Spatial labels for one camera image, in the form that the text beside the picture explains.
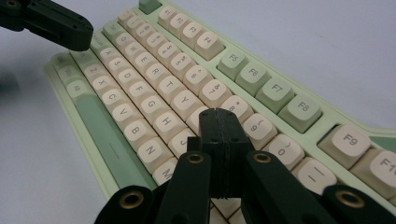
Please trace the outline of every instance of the white table surface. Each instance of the white table surface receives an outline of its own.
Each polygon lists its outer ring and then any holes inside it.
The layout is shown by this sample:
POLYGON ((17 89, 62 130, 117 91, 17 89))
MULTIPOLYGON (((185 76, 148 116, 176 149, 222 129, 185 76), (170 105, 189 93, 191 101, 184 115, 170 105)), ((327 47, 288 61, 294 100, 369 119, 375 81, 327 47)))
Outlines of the white table surface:
MULTIPOLYGON (((58 0, 95 29, 136 0, 58 0)), ((175 0, 373 127, 396 129, 396 2, 175 0)), ((0 223, 93 223, 106 203, 43 67, 63 51, 0 28, 0 223)))

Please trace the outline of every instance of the mechanical keyboard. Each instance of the mechanical keyboard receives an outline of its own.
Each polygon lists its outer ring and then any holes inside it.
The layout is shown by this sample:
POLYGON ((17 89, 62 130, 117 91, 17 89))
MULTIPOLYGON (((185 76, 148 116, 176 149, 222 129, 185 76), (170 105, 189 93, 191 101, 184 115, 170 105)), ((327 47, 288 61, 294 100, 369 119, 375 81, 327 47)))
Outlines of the mechanical keyboard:
MULTIPOLYGON (((306 188, 347 184, 396 215, 395 130, 361 125, 167 0, 125 9, 45 71, 107 198, 170 179, 199 113, 221 107, 306 188)), ((244 223, 238 199, 212 203, 211 223, 244 223)))

